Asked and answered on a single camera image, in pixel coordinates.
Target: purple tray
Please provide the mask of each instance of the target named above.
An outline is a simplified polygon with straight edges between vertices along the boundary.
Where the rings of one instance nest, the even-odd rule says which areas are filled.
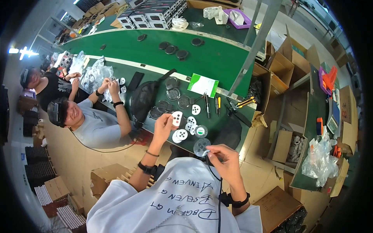
[[[246,23],[245,25],[237,25],[235,22],[233,22],[233,20],[231,20],[231,18],[229,17],[229,14],[231,13],[232,10],[235,10],[235,11],[241,13],[241,15],[244,17],[244,22]],[[240,11],[239,9],[225,9],[223,11],[228,14],[228,19],[233,24],[233,26],[235,28],[243,29],[243,28],[249,28],[251,26],[251,19],[249,19],[249,17],[247,17],[245,15],[245,13]]]
[[[332,92],[330,90],[325,89],[323,86],[323,75],[324,74],[326,74],[326,71],[320,66],[320,69],[319,69],[320,88],[321,90],[323,90],[323,92],[325,92],[325,94],[331,96]]]

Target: metal pole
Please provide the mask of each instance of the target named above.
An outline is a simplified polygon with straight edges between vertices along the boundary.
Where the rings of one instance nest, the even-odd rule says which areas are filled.
[[[36,38],[38,37],[40,31],[43,29],[44,25],[47,23],[48,20],[49,20],[49,17],[47,18],[47,20],[44,22],[43,26],[41,26],[40,30],[39,30],[38,33],[36,34],[36,36],[35,36],[35,38],[34,38],[34,41],[31,43],[31,46],[30,46],[30,49],[29,49],[30,51],[31,51],[31,48],[32,48],[32,46],[34,45],[35,40],[36,40]]]
[[[242,44],[242,47],[246,47],[247,41],[249,41],[249,35],[251,35],[251,33],[254,31],[254,25],[255,25],[255,21],[256,21],[256,18],[258,16],[258,13],[259,13],[261,2],[262,2],[262,0],[258,0],[258,2],[257,2],[257,6],[255,7],[254,16],[253,16],[253,19],[251,20],[251,25],[250,25],[249,31],[246,34],[244,43]]]
[[[42,38],[43,40],[45,40],[47,43],[51,44],[52,46],[55,46],[54,43],[50,42],[50,41],[49,41],[47,38],[45,38],[44,36],[39,35],[39,34],[36,35],[36,36]]]
[[[57,19],[56,17],[51,16],[51,19],[53,19],[53,20],[56,21],[57,23],[61,24],[62,26],[65,26],[66,28],[70,29],[70,31],[76,32],[74,29],[72,29],[70,26],[68,26],[66,23],[60,21],[60,20]],[[79,33],[77,33],[77,32],[76,32],[76,35],[77,35],[78,37],[82,37],[82,35],[79,34]]]
[[[281,6],[281,2],[282,2],[281,0],[272,0],[272,2],[268,5],[267,11],[264,15],[263,22],[254,40],[253,46],[249,54],[247,55],[246,60],[240,72],[238,73],[236,80],[234,81],[231,89],[229,90],[228,96],[231,96],[233,94],[233,92],[236,90],[239,83],[241,82],[242,78],[246,74],[247,70],[254,63],[255,56],[259,52],[261,43],[267,37],[269,30],[271,29],[272,24],[275,21],[275,18]]]

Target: concrete floor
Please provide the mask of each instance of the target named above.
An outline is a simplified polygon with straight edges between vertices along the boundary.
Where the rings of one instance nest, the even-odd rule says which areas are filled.
[[[56,2],[58,1],[53,0],[52,4],[50,1],[41,0],[38,6],[39,11],[34,9],[29,17],[33,18],[35,21],[38,18],[39,13],[45,12],[47,6],[50,8],[48,12],[53,12],[53,9],[56,8]],[[249,17],[254,13],[255,4],[256,1],[244,0],[243,9]],[[262,4],[257,23],[263,20],[266,8],[267,5]],[[313,20],[305,19],[302,22],[296,22],[294,19],[298,18],[293,17],[293,19],[290,19],[284,13],[279,12],[276,21],[272,26],[273,33],[271,35],[274,36],[271,39],[277,43],[281,43],[281,38],[284,38],[283,34],[286,33],[285,24],[287,24],[294,39],[306,48],[315,44],[319,52],[320,61],[326,62],[329,66],[335,65],[338,68],[338,79],[341,87],[350,85],[351,81],[347,69],[345,67],[339,68],[337,66],[336,61],[333,59],[331,54],[318,40],[319,36],[310,29],[315,26],[312,22]],[[38,29],[35,25],[39,23],[39,26],[41,26],[44,19],[39,21],[40,22],[35,21],[35,23],[32,24],[33,29],[31,31],[27,30],[27,27],[29,26],[24,26],[22,28],[22,33],[18,36],[20,44],[24,45],[32,41],[35,31]],[[5,84],[10,87],[10,90],[12,90],[11,93],[14,93],[14,96],[10,98],[10,104],[14,107],[11,109],[11,143],[9,143],[4,150],[6,154],[9,155],[9,157],[6,158],[9,173],[17,188],[17,192],[19,193],[23,205],[27,208],[27,211],[30,213],[33,220],[43,226],[48,225],[49,221],[36,197],[33,195],[30,188],[24,183],[24,161],[21,161],[20,158],[20,153],[24,152],[24,147],[32,142],[27,138],[23,138],[21,130],[22,117],[15,113],[15,104],[18,96],[17,91],[20,90],[18,81],[19,72],[15,73],[15,71],[20,71],[21,68],[29,65],[31,59],[24,59],[22,62],[17,60],[18,58],[11,57],[8,61],[6,70],[7,79],[4,80]],[[42,117],[44,119],[46,118],[45,113],[42,113]],[[100,153],[85,148],[75,139],[69,130],[56,127],[49,123],[49,121],[46,121],[45,129],[48,140],[48,151],[57,173],[61,175],[65,184],[74,195],[83,197],[85,214],[88,213],[96,202],[95,198],[90,194],[91,170],[113,163],[119,163],[126,167],[135,167],[143,156],[144,151],[147,149],[147,146],[135,145],[121,152]],[[276,186],[280,186],[283,189],[284,183],[276,178],[274,167],[271,164],[263,161],[255,154],[248,153],[248,146],[250,143],[251,141],[248,137],[240,153],[240,171],[244,179],[245,187],[251,194],[250,202],[254,203]],[[165,164],[170,154],[171,151],[169,149],[169,144],[166,143],[162,149],[158,163]],[[279,176],[282,177],[282,173],[279,169],[277,169],[277,172],[279,173]],[[223,189],[224,191],[229,191],[229,187],[226,183],[223,184]],[[301,202],[308,211],[308,215],[305,219],[305,223],[308,225],[308,230],[313,227],[329,201],[330,198],[322,193],[302,191]]]

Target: man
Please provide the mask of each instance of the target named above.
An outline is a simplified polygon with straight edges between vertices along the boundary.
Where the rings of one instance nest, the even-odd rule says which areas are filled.
[[[111,181],[87,215],[87,232],[216,233],[220,225],[221,233],[261,233],[260,209],[248,201],[238,152],[226,145],[206,147],[214,167],[192,157],[174,158],[157,182],[146,188],[150,175],[144,170],[154,166],[163,143],[176,129],[172,120],[167,113],[156,120],[153,140],[139,166],[128,183]],[[219,208],[220,178],[230,185],[232,213],[222,203]]]
[[[98,97],[106,89],[112,96],[117,117],[108,112],[93,109]],[[108,149],[128,145],[131,122],[119,98],[119,84],[105,78],[101,87],[88,99],[77,104],[66,98],[57,99],[48,105],[51,123],[70,128],[77,139],[89,148]]]
[[[51,72],[45,72],[42,76],[35,67],[27,67],[21,73],[21,86],[34,89],[41,109],[47,111],[48,104],[57,98],[66,97],[76,103],[87,99],[89,94],[79,88],[78,77],[80,73],[66,75],[64,79]],[[69,81],[72,78],[76,79],[71,84]]]

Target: black wrist strap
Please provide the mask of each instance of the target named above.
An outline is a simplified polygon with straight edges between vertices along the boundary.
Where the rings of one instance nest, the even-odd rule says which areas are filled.
[[[100,94],[99,92],[98,92],[98,89],[96,90],[96,95],[98,96],[98,97],[100,97],[100,96],[102,96],[103,94]]]
[[[147,175],[155,175],[157,173],[157,166],[154,165],[152,167],[145,166],[141,162],[137,165],[145,174]]]
[[[120,104],[124,104],[122,101],[121,102],[116,102],[115,104],[113,104],[113,107],[115,108],[117,105],[120,105]]]
[[[230,204],[232,204],[232,208],[240,208],[240,207],[246,205],[246,203],[249,201],[249,197],[250,197],[250,194],[247,193],[247,197],[244,201],[233,201],[232,195],[230,193],[227,194],[227,192],[224,192],[224,193],[219,195],[220,201],[226,207],[228,207]]]

